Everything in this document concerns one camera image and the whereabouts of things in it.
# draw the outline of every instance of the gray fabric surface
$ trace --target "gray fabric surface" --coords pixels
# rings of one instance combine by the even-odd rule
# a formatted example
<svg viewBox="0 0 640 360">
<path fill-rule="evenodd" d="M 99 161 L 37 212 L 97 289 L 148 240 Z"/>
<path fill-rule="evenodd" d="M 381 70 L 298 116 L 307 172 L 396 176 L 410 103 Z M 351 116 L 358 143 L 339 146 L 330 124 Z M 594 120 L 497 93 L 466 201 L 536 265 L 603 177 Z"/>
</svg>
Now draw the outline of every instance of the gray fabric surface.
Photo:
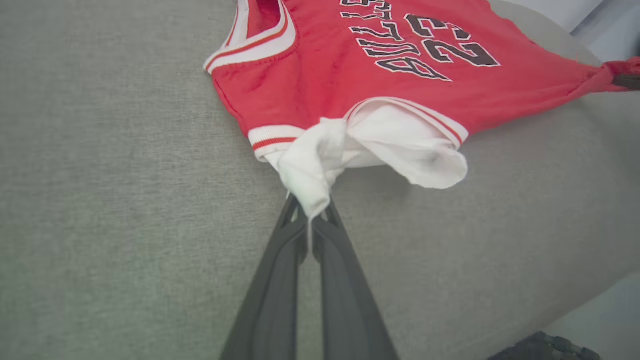
<svg viewBox="0 0 640 360">
<path fill-rule="evenodd" d="M 547 49 L 593 55 L 492 2 Z M 214 359 L 285 191 L 200 66 L 220 0 L 0 1 L 0 358 Z M 638 94 L 473 137 L 465 182 L 350 170 L 335 200 L 403 359 L 483 359 L 639 266 Z M 300 352 L 319 359 L 317 267 Z"/>
</svg>

